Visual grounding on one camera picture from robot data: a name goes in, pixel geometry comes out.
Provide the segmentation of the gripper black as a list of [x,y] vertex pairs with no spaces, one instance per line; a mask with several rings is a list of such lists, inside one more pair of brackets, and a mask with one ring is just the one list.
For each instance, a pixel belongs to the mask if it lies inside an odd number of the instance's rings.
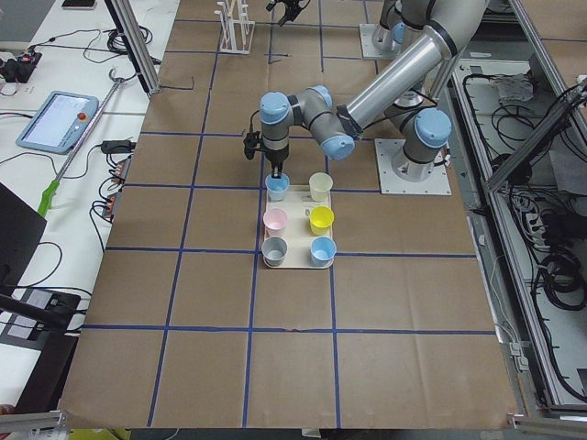
[[271,176],[274,179],[281,178],[284,174],[282,171],[283,163],[289,156],[289,148],[269,149],[267,159],[271,163]]
[[283,12],[282,17],[277,22],[277,25],[279,27],[285,25],[289,20],[295,21],[299,15],[299,11],[302,11],[306,8],[306,5],[300,5],[300,0],[272,0],[271,8],[276,7],[279,3],[283,3],[286,8]]

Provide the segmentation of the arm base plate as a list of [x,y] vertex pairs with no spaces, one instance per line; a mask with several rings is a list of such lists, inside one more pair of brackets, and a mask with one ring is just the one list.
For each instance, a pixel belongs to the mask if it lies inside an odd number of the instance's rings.
[[361,54],[364,60],[393,60],[400,51],[404,37],[404,24],[398,23],[391,29],[379,24],[360,24]]
[[404,154],[403,139],[376,138],[374,145],[381,194],[451,196],[447,167],[439,151],[431,162],[419,164]]

